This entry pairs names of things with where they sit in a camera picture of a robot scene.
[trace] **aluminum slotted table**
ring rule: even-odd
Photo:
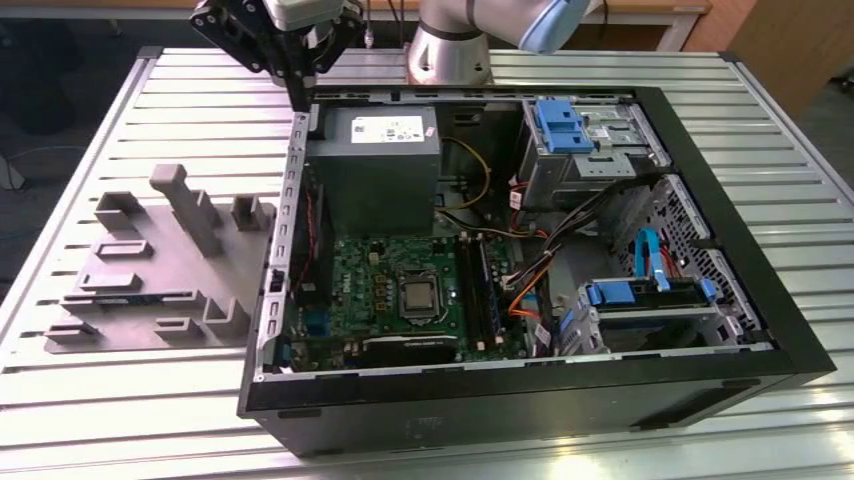
[[[323,81],[402,84],[399,50],[348,52]],[[51,355],[106,191],[156,197],[180,161],[215,198],[278,195],[287,95],[219,50],[140,53],[0,308],[0,474],[16,479],[291,475],[363,478],[841,478],[854,472],[854,194],[739,63],[717,54],[493,53],[501,84],[661,87],[838,371],[685,430],[304,461],[235,415],[243,349]]]

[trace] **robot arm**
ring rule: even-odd
[[[485,32],[522,50],[553,53],[601,4],[602,0],[423,0],[408,52],[410,81],[428,85],[489,82]]]
[[[491,78],[483,32],[535,53],[554,52],[601,0],[422,0],[408,52],[410,80],[470,85]],[[314,26],[330,34],[308,46]],[[359,0],[203,0],[194,28],[252,72],[287,87],[291,108],[307,112],[316,73],[326,73],[364,33]]]
[[[204,0],[190,20],[247,69],[270,73],[298,112],[311,107],[316,74],[364,32],[358,0]],[[308,33],[324,21],[332,22],[330,33],[310,47]]]

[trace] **motherboard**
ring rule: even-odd
[[[331,303],[300,309],[283,352],[295,370],[527,357],[525,324],[499,301],[505,239],[347,238],[334,252]]]

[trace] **ram slot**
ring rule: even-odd
[[[490,305],[489,292],[493,291],[493,283],[490,280],[490,267],[485,262],[485,257],[481,254],[482,242],[481,240],[469,237],[469,262],[475,293],[475,308],[478,309],[478,331],[481,332],[481,338],[486,344],[486,348],[490,349],[495,346],[495,332],[493,331],[493,307]]]
[[[493,282],[493,273],[490,271],[490,261],[486,256],[486,242],[479,238],[478,242],[478,269],[481,273],[481,278],[483,281],[483,286],[481,292],[483,292],[482,298],[485,303],[485,317],[487,319],[487,327],[489,327],[489,341],[487,344],[494,346],[495,343],[503,342],[503,339],[499,337],[499,332],[502,328],[502,318],[501,312],[498,310],[498,296],[495,295],[495,283]]]
[[[466,336],[469,348],[473,351],[485,350],[486,339],[482,332],[482,308],[477,287],[477,275],[471,262],[471,243],[467,237],[459,238],[455,247],[457,278],[459,283],[461,300],[466,314]]]

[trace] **power supply label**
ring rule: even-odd
[[[420,116],[356,117],[352,119],[352,143],[403,143],[424,141]]]

